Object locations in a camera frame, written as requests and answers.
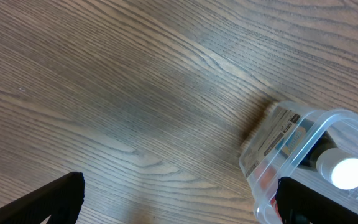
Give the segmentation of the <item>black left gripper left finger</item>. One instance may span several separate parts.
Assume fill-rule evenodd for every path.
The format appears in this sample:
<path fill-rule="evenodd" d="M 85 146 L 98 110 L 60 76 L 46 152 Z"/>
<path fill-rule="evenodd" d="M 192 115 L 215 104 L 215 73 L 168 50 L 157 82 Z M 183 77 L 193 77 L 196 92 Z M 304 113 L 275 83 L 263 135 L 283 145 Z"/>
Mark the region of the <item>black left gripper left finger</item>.
<path fill-rule="evenodd" d="M 0 223 L 75 224 L 85 197 L 81 172 L 70 172 L 0 208 Z"/>

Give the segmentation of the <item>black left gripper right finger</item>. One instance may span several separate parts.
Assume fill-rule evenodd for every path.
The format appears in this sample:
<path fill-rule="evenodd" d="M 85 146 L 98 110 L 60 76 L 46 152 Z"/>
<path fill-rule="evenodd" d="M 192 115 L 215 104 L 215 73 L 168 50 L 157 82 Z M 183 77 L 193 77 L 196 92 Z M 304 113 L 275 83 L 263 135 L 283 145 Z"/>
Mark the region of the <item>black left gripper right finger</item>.
<path fill-rule="evenodd" d="M 358 224 L 358 214 L 291 177 L 278 180 L 275 211 L 285 224 Z"/>

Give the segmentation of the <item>black tube white cap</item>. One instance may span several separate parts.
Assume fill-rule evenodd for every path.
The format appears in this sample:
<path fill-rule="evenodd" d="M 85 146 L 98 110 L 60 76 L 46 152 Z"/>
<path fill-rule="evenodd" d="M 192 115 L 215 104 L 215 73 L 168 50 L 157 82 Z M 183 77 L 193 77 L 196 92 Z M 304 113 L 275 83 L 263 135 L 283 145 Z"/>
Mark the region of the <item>black tube white cap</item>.
<path fill-rule="evenodd" d="M 341 190 L 358 187 L 358 129 L 339 121 L 319 135 L 293 176 L 301 182 L 313 180 Z"/>

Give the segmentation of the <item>clear plastic container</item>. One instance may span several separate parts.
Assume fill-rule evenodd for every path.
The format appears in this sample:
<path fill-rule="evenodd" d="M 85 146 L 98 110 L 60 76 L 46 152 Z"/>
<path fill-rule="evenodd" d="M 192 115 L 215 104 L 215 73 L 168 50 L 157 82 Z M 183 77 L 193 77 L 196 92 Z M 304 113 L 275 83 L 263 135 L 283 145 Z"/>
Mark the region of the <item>clear plastic container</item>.
<path fill-rule="evenodd" d="M 281 222 L 275 194 L 282 177 L 358 214 L 358 115 L 274 103 L 242 144 L 239 166 L 261 223 Z"/>

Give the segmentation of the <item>orange tube white cap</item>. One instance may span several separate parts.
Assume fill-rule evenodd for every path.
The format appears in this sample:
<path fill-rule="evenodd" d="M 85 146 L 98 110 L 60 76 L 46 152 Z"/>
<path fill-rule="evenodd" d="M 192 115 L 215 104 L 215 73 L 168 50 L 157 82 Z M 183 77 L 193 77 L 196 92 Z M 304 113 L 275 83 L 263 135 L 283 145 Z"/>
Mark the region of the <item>orange tube white cap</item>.
<path fill-rule="evenodd" d="M 257 179 L 254 212 L 258 221 L 261 223 L 282 223 L 276 200 L 277 171 L 271 165 L 259 164 L 254 174 Z"/>

